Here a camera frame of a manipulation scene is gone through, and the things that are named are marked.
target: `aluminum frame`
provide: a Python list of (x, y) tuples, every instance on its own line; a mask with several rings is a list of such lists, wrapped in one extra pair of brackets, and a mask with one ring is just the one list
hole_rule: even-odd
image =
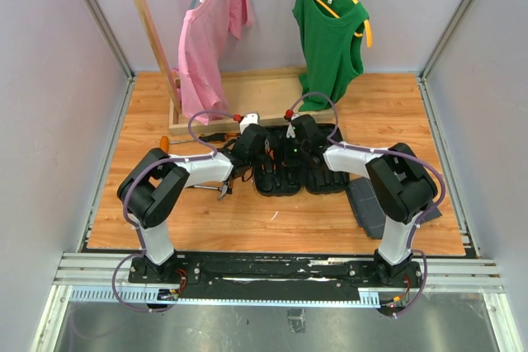
[[(116, 118), (115, 129), (111, 141), (108, 145), (107, 156), (101, 166), (99, 183), (93, 194), (92, 208), (87, 219), (87, 228), (81, 239), (83, 244), (89, 237), (90, 228), (93, 223), (95, 212), (101, 199), (102, 186), (105, 183), (106, 176), (110, 167), (113, 152), (115, 150), (117, 139), (119, 138), (120, 129), (125, 118), (126, 108), (130, 101), (130, 95), (134, 86), (134, 71), (131, 69), (124, 53), (111, 28), (109, 27), (97, 0), (85, 0), (97, 24), (101, 28), (112, 53), (119, 62), (124, 73), (130, 78), (129, 84), (121, 104), (120, 113)], [(442, 37), (439, 39), (431, 57), (428, 59), (424, 69), (419, 73), (418, 85), (422, 94), (422, 99), (426, 113), (430, 122), (431, 132), (436, 143), (437, 152), (439, 153), (441, 164), (444, 168), (445, 178), (450, 189), (450, 196), (457, 219), (459, 221), (460, 231), (463, 236), (465, 245), (473, 241), (474, 248), (478, 251), (478, 244), (472, 240), (471, 223), (465, 216), (463, 200), (460, 198), (456, 189), (456, 176), (450, 168), (450, 155), (446, 147), (445, 140), (441, 130), (436, 122), (436, 111), (434, 103), (428, 95), (427, 76), (434, 68), (436, 61), (441, 56), (444, 48), (460, 24), (464, 15), (468, 11), (473, 0), (461, 0), (455, 14), (446, 27)], [(65, 253), (59, 264), (54, 284), (46, 303), (45, 311), (42, 315), (35, 341), (31, 348), (32, 351), (53, 350), (60, 327), (64, 319), (66, 307), (72, 292), (75, 288), (102, 288), (108, 290), (111, 286), (111, 276), (117, 263), (125, 257), (124, 254), (107, 254), (107, 253)], [(328, 261), (343, 260), (364, 260), (357, 257), (336, 256)], [(432, 258), (428, 259), (429, 277), (425, 293), (482, 293), (490, 315), (497, 342), (501, 351), (522, 350), (520, 337), (512, 318), (512, 313), (507, 303), (506, 295), (502, 281), (499, 278), (497, 267), (493, 260), (468, 260), (460, 258)], [(120, 289), (135, 290), (140, 287), (142, 290), (153, 290), (162, 287), (177, 287), (177, 284), (129, 284), (128, 269), (130, 262), (125, 263), (118, 273), (118, 282)], [(377, 293), (380, 291), (392, 292), (399, 289), (361, 289), (362, 292)], [(190, 301), (187, 303), (200, 303), (199, 301)], [(229, 302), (232, 304), (252, 303), (246, 300)]]
[(101, 30), (105, 41), (110, 47), (111, 52), (114, 54), (115, 60), (123, 70), (123, 73), (128, 78), (134, 77), (134, 70), (130, 66), (130, 63), (126, 58), (123, 49), (120, 47), (119, 42), (117, 41), (116, 36), (114, 35), (114, 32), (110, 28), (110, 24), (106, 20), (104, 13), (102, 12), (101, 7), (99, 6), (99, 3), (97, 2), (97, 0), (84, 0), (84, 2), (86, 3), (88, 10), (90, 10), (90, 13), (92, 14), (93, 18), (96, 20), (96, 23), (99, 25), (99, 29)]

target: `wooden clothes rack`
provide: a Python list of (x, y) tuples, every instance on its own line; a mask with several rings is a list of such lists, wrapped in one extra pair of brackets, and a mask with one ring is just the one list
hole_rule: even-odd
[[(143, 23), (145, 32), (147, 33), (148, 41), (154, 52), (154, 57), (158, 62), (159, 70), (163, 75), (163, 79), (167, 84), (168, 94), (171, 97), (171, 108), (169, 112), (169, 130), (172, 134), (184, 134), (187, 130), (187, 118), (182, 115), (182, 108), (180, 107), (180, 100), (176, 95), (176, 90), (178, 88), (179, 80), (175, 77), (169, 67), (167, 57), (163, 51), (161, 40), (159, 39), (158, 31), (156, 30), (156, 25), (154, 24), (152, 13), (150, 12), (149, 5), (147, 0), (134, 0), (135, 6), (138, 9), (139, 17)], [(226, 92), (226, 97), (230, 104), (230, 110), (233, 113), (246, 113), (248, 111), (257, 111), (261, 117), (261, 124), (268, 125), (278, 125), (285, 124), (283, 115), (280, 111), (276, 109), (276, 99), (281, 97), (281, 93), (285, 93), (285, 103), (284, 108), (290, 106), (290, 103), (286, 98), (299, 97), (302, 92), (300, 83), (297, 81), (298, 76), (292, 76), (291, 68), (285, 68), (285, 71), (280, 69), (266, 69), (266, 70), (254, 70), (249, 72), (240, 72), (239, 74), (229, 73), (229, 78), (231, 79), (231, 87), (229, 88), (229, 93)], [(274, 98), (274, 103), (269, 103), (266, 101), (266, 93), (260, 95), (258, 101), (253, 100), (247, 92), (242, 90), (254, 90), (255, 80), (261, 79), (268, 83), (262, 84), (262, 89), (273, 90), (276, 92), (269, 92), (269, 97)], [(318, 122), (331, 121), (333, 118), (333, 113), (331, 110), (322, 110), (318, 112), (309, 112), (314, 115)], [(196, 122), (193, 125), (196, 128), (196, 132), (212, 132), (215, 131), (227, 131), (230, 129), (236, 129), (238, 126), (233, 123), (232, 120), (222, 119), (211, 121), (210, 125), (202, 125)]]

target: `cable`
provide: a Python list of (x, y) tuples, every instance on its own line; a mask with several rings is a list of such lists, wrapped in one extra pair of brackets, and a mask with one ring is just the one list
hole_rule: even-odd
[(417, 253), (420, 256), (422, 256), (423, 259), (423, 271), (422, 271), (422, 284), (420, 285), (420, 289), (417, 291), (416, 296), (412, 299), (412, 301), (407, 304), (407, 306), (402, 309), (398, 313), (394, 313), (394, 319), (398, 319), (401, 317), (405, 312), (408, 312), (409, 309), (416, 303), (416, 301), (420, 298), (420, 296), (423, 294), (423, 289), (426, 287), (426, 281), (427, 281), (427, 257), (424, 251), (421, 251), (420, 249), (412, 249), (412, 253)]
[(210, 160), (212, 158), (214, 158), (216, 156), (216, 154), (218, 153), (218, 150), (216, 149), (216, 147), (212, 144), (209, 144), (207, 142), (202, 142), (198, 136), (196, 136), (196, 134), (192, 131), (192, 122), (194, 121), (194, 119), (199, 116), (199, 115), (203, 115), (205, 113), (211, 113), (211, 114), (216, 114), (216, 115), (224, 115), (224, 116), (227, 116), (229, 118), (234, 118), (234, 115), (231, 115), (230, 113), (225, 113), (223, 111), (218, 111), (218, 110), (203, 110), (203, 111), (199, 111), (198, 113), (196, 113), (195, 115), (193, 115), (190, 119), (189, 119), (189, 122), (187, 124), (187, 128), (189, 130), (189, 135), (197, 142), (200, 142), (202, 143), (203, 145), (207, 146), (208, 148), (212, 148), (213, 152), (211, 154), (205, 154), (205, 155), (200, 155), (200, 156), (190, 156), (190, 157), (169, 157), (169, 158), (164, 158), (164, 159), (161, 159), (161, 160), (157, 160), (156, 162), (153, 162), (152, 164), (150, 164), (148, 167), (146, 167), (145, 169), (143, 169), (139, 175), (136, 177), (136, 179), (132, 182), (132, 184), (130, 185), (130, 188), (129, 190), (126, 192), (126, 195), (125, 195), (125, 199), (123, 200), (123, 217), (125, 218), (125, 221), (129, 224), (131, 224), (133, 227), (134, 227), (134, 230), (136, 231), (136, 233), (138, 234), (138, 239), (139, 239), (139, 244), (141, 245), (141, 252), (140, 253), (133, 253), (131, 255), (128, 255), (127, 257), (125, 257), (118, 265), (117, 267), (115, 268), (114, 270), (114, 274), (112, 275), (112, 281), (111, 281), (111, 287), (112, 287), (112, 292), (114, 293), (114, 297), (115, 299), (117, 299), (118, 302), (120, 302), (122, 305), (124, 305), (125, 307), (127, 307), (128, 309), (132, 310), (132, 311), (135, 311), (135, 312), (142, 312), (142, 313), (151, 313), (151, 312), (166, 312), (168, 311), (169, 309), (172, 308), (172, 305), (170, 305), (169, 307), (166, 307), (166, 308), (153, 308), (153, 309), (146, 309), (146, 308), (138, 308), (138, 307), (134, 307), (128, 303), (126, 303), (121, 297), (120, 295), (117, 293), (117, 287), (116, 287), (116, 280), (117, 280), (117, 273), (119, 271), (119, 269), (121, 268), (121, 266), (123, 266), (123, 264), (132, 259), (132, 258), (135, 258), (135, 257), (140, 257), (140, 258), (143, 258), (146, 256), (147, 254), (147, 247), (146, 247), (146, 244), (145, 244), (145, 240), (143, 238), (143, 234), (141, 234), (141, 231), (139, 230), (139, 224), (137, 222), (135, 222), (134, 220), (132, 220), (129, 216), (129, 204), (130, 204), (130, 197), (132, 196), (132, 193), (134, 192), (135, 188), (138, 186), (138, 184), (154, 169), (154, 168), (157, 168), (163, 164), (167, 164), (169, 162), (187, 162), (187, 161), (203, 161), (203, 160)]
[(405, 289), (405, 292), (399, 294), (398, 296), (392, 297), (390, 300), (380, 300), (379, 304), (382, 306), (392, 306), (394, 307), (394, 304), (398, 301), (402, 301), (404, 297), (406, 297), (406, 303), (409, 302), (409, 292), (411, 291), (411, 280), (407, 275), (403, 276), (403, 280), (405, 281), (405, 284), (407, 285), (407, 288)]
[[(388, 155), (395, 156), (395, 157), (405, 158), (407, 160), (414, 161), (414, 162), (422, 165), (423, 167), (427, 168), (436, 177), (436, 179), (438, 180), (438, 183), (440, 184), (440, 196), (438, 197), (438, 199), (435, 202), (432, 203), (432, 205), (429, 208), (424, 210), (416, 218), (416, 220), (414, 222), (414, 225), (412, 226), (412, 230), (409, 233), (409, 237), (408, 237), (407, 243), (406, 243), (407, 249), (411, 249), (411, 246), (413, 244), (414, 235), (416, 234), (417, 229), (420, 227), (420, 224), (423, 222), (423, 219), (429, 213), (431, 213), (433, 210), (435, 210), (438, 207), (438, 205), (440, 205), (442, 203), (442, 201), (444, 200), (444, 198), (446, 197), (446, 184), (445, 184), (444, 178), (442, 177), (440, 172), (437, 171), (428, 162), (425, 162), (425, 161), (423, 161), (423, 160), (421, 160), (421, 159), (419, 159), (417, 157), (411, 156), (411, 155), (406, 154), (406, 153), (399, 153), (399, 152), (395, 152), (395, 151), (392, 151), (392, 150), (384, 150), (384, 149), (381, 149), (381, 148), (366, 148), (364, 146), (356, 146), (354, 144), (345, 144), (345, 143), (336, 142), (335, 140), (332, 139), (332, 137), (337, 132), (337, 128), (338, 128), (338, 125), (339, 125), (339, 115), (337, 114), (336, 104), (328, 96), (322, 94), (321, 92), (308, 92), (308, 93), (302, 95), (297, 101), (295, 101), (295, 103), (290, 107), (290, 111), (293, 112), (294, 108), (304, 98), (306, 98), (308, 96), (321, 96), (322, 98), (326, 99), (328, 104), (332, 107), (333, 114), (334, 114), (335, 119), (336, 119), (336, 124), (333, 127), (332, 132), (327, 136), (327, 140), (331, 144), (335, 144), (335, 145), (337, 145), (340, 148), (358, 150), (358, 151), (363, 152), (363, 153), (373, 153), (373, 154), (382, 154), (382, 155), (383, 154), (388, 154)], [(416, 296), (414, 296), (412, 301), (402, 311), (400, 311), (398, 314), (396, 314), (396, 313), (394, 314), (395, 318), (400, 317), (403, 313), (407, 312), (408, 309), (414, 305), (414, 303), (422, 295), (423, 289), (425, 288), (425, 285), (426, 285), (426, 280), (427, 280), (427, 258), (426, 258), (426, 254), (425, 254), (424, 251), (421, 251), (421, 250), (418, 250), (418, 249), (412, 249), (412, 252), (416, 252), (416, 253), (420, 254), (422, 256), (422, 259), (423, 259), (422, 285), (420, 286), (420, 289), (418, 290)]]
[(176, 272), (180, 275), (180, 289), (178, 290), (179, 294), (182, 295), (183, 289), (187, 286), (187, 272), (185, 270), (182, 270), (181, 268), (178, 268)]

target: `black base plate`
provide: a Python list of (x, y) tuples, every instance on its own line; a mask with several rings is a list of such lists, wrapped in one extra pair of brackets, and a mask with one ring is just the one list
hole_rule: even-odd
[[(372, 260), (317, 262), (314, 259), (237, 254), (232, 257), (179, 255), (174, 260), (177, 268), (189, 274), (184, 298), (348, 301), (357, 300), (358, 288), (405, 289), (404, 275), (410, 279), (412, 288), (422, 282), (422, 277), (416, 276), (420, 270), (417, 262), (409, 263), (396, 279), (383, 284)], [(144, 259), (134, 259), (132, 266), (135, 271), (130, 272), (131, 283), (180, 282), (178, 274), (161, 282)]]
[(176, 269), (182, 269), (187, 272), (187, 284), (198, 284), (200, 282), (200, 260), (181, 257), (171, 260), (176, 262), (174, 275), (160, 280), (158, 274), (147, 265), (143, 257), (134, 258), (130, 266), (129, 282), (132, 284), (179, 284), (181, 277), (176, 272)]

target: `gray wall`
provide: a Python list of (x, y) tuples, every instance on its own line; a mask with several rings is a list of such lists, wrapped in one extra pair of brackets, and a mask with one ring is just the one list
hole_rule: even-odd
[(458, 186), (528, 345), (528, 8), (476, 0), (428, 82)]
[[(365, 47), (371, 72), (421, 70), (460, 0), (360, 0), (371, 15), (374, 46)], [(158, 68), (132, 0), (98, 0), (128, 60), (136, 70)], [(182, 21), (191, 0), (148, 0), (172, 66)], [(304, 64), (299, 29), (291, 14), (294, 0), (252, 0), (257, 25), (243, 39), (228, 42), (223, 70)]]
[(86, 224), (125, 79), (83, 0), (0, 8), (0, 338), (25, 351)]

